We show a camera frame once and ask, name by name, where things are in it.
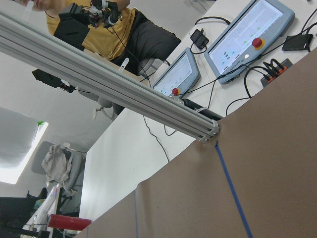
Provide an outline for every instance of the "yellow shirt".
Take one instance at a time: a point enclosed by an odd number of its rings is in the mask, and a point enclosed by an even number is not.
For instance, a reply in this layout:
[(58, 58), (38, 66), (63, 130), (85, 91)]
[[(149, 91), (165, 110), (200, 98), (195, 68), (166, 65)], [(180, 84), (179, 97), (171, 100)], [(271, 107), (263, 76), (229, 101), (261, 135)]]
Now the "yellow shirt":
[[(90, 0), (65, 0), (66, 6), (76, 3), (81, 6), (90, 6)], [(114, 25), (114, 30), (118, 34), (119, 38), (122, 40), (124, 45), (127, 45), (128, 37), (132, 28), (133, 20), (135, 17), (135, 9), (125, 8), (122, 12), (121, 20)], [(46, 15), (47, 25), (49, 33), (54, 34), (60, 19), (52, 18)], [(103, 27), (103, 23), (95, 29), (93, 26), (89, 25), (90, 31), (83, 42), (83, 47), (86, 49), (98, 53), (101, 57), (108, 60), (112, 60), (120, 56), (124, 51), (124, 46), (118, 39), (115, 33), (109, 32)]]

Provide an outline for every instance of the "power strip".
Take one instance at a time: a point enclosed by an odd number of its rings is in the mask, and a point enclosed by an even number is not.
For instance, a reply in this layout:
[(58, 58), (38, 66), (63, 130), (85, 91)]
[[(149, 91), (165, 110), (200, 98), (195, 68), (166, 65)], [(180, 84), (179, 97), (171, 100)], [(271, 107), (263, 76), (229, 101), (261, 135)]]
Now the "power strip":
[[(289, 69), (293, 64), (289, 59), (286, 59), (281, 63), (281, 65), (283, 66), (283, 68), (279, 70), (278, 76), (280, 76), (284, 71)], [(277, 77), (271, 76), (270, 74), (267, 74), (267, 77), (269, 77), (269, 80), (267, 80), (265, 77), (261, 78), (261, 83), (263, 88), (268, 86), (274, 79), (277, 78)]]

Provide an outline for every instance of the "aluminum extrusion bar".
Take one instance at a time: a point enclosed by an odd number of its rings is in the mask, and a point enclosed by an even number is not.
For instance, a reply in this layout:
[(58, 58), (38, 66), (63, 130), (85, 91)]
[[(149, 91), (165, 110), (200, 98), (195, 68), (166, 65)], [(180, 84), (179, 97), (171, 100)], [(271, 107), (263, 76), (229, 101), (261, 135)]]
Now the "aluminum extrusion bar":
[(213, 136), (213, 120), (2, 10), (0, 33), (0, 50), (5, 54), (195, 139)]

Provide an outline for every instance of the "blue tape strip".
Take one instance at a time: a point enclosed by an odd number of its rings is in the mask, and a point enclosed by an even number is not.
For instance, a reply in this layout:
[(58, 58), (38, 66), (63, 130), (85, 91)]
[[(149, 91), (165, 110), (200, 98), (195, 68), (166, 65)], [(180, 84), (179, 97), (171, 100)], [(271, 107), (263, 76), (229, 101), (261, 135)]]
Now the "blue tape strip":
[(138, 224), (138, 213), (137, 213), (137, 197), (136, 197), (136, 191), (135, 190), (134, 190), (135, 230), (136, 230), (136, 238), (139, 238), (139, 224)]
[(244, 228), (248, 234), (248, 237), (249, 238), (253, 238), (252, 236), (252, 233), (251, 233), (251, 229), (249, 227), (249, 224), (248, 224), (248, 221), (244, 215), (244, 212), (243, 212), (243, 209), (242, 209), (242, 206), (240, 204), (240, 201), (239, 201), (239, 198), (238, 198), (238, 195), (236, 193), (236, 190), (234, 189), (234, 186), (233, 186), (233, 183), (232, 183), (232, 180), (231, 180), (231, 177), (229, 175), (229, 171), (227, 169), (227, 166), (226, 166), (226, 163), (224, 161), (224, 158), (222, 156), (222, 152), (218, 146), (218, 141), (216, 142), (216, 145), (215, 145), (215, 148), (216, 148), (216, 151), (218, 153), (218, 156), (220, 158), (220, 161), (221, 161), (221, 165), (222, 165), (222, 168), (223, 168), (223, 171), (224, 171), (224, 174), (226, 175), (226, 178), (227, 178), (227, 181), (228, 181), (228, 184), (229, 184), (229, 187), (230, 187), (230, 190), (231, 190), (231, 193), (232, 193), (232, 196), (234, 198), (234, 201), (236, 203), (236, 206), (238, 208), (238, 211), (240, 213), (240, 217), (241, 217), (241, 220), (243, 222), (243, 225), (244, 225)]

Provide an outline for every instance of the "large tablet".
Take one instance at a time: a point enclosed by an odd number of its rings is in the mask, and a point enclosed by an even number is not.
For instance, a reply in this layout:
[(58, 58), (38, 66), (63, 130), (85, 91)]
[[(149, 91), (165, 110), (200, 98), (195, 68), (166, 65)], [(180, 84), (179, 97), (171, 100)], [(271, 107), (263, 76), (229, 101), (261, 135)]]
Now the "large tablet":
[(154, 83), (153, 89), (166, 95), (172, 96), (172, 90), (177, 88), (179, 94), (191, 89), (200, 79), (200, 73), (190, 48), (186, 48), (178, 58)]
[[(277, 0), (252, 0), (205, 52), (216, 77), (256, 59), (283, 34), (294, 17), (294, 11)], [(230, 82), (244, 69), (219, 82)]]

